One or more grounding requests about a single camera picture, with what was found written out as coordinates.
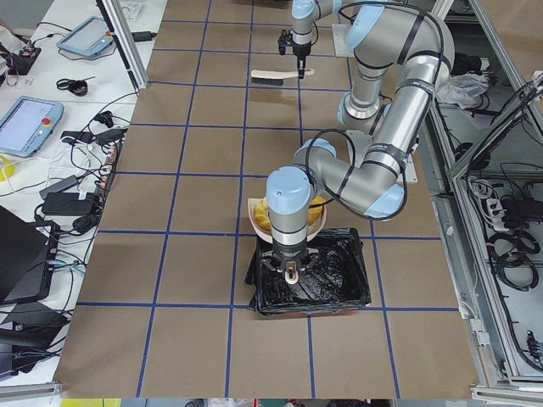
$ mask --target plastic bag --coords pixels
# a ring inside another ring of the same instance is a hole
[[[257,238],[256,250],[245,282],[256,286],[249,307],[262,315],[288,312],[337,312],[371,302],[361,242],[356,229],[325,229],[308,248],[318,250],[319,260],[299,273],[296,284],[266,267],[270,243]]]
[[[480,95],[488,88],[489,78],[483,75],[451,76],[438,90],[437,98],[440,103],[455,103],[460,109],[469,109],[481,103]]]

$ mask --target white cloth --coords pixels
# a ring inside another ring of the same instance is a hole
[[[489,78],[483,75],[465,74],[451,76],[438,90],[438,102],[456,103],[461,109],[469,109],[481,103],[479,97],[489,88]]]
[[[19,38],[14,36],[6,27],[0,25],[0,42],[11,53],[19,53],[19,50],[25,45]]]

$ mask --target yellow food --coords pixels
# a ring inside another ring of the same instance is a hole
[[[323,197],[316,197],[310,202],[310,205],[324,204],[325,200]],[[321,216],[322,209],[324,206],[318,206],[316,208],[310,208],[307,212],[307,223],[313,225],[319,216]],[[255,219],[256,225],[260,229],[265,231],[270,231],[272,229],[272,224],[270,222],[270,217],[268,215],[268,202],[266,198],[260,200],[258,204],[255,205],[253,209],[253,217]]]

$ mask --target white mounting plate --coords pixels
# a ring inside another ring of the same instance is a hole
[[[362,159],[364,158],[364,153],[366,152],[367,148],[370,145],[371,138],[362,133],[361,131],[357,130],[348,130],[347,134],[352,139],[353,143],[355,144],[356,148],[356,160],[355,160],[355,166],[360,167],[362,164]],[[353,152],[350,149],[350,145],[347,143],[347,148],[349,149],[349,160],[352,162],[353,159]],[[398,182],[402,182],[402,177],[398,176]],[[407,159],[407,167],[406,167],[406,181],[408,183],[417,183],[417,172],[415,171],[415,165],[413,164],[413,157],[409,154],[409,158]]]
[[[333,49],[336,52],[336,57],[354,57],[353,48],[349,47],[345,42],[345,34],[349,30],[350,25],[347,24],[332,24]]]

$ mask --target tiled table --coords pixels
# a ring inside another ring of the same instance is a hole
[[[337,126],[353,72],[333,56],[327,18],[315,76],[248,81],[251,69],[294,68],[275,54],[289,7],[170,0],[57,371],[66,397],[469,397],[478,378],[417,158],[420,181],[393,220],[329,206],[327,227],[361,235],[371,307],[246,309],[247,198],[305,138]]]

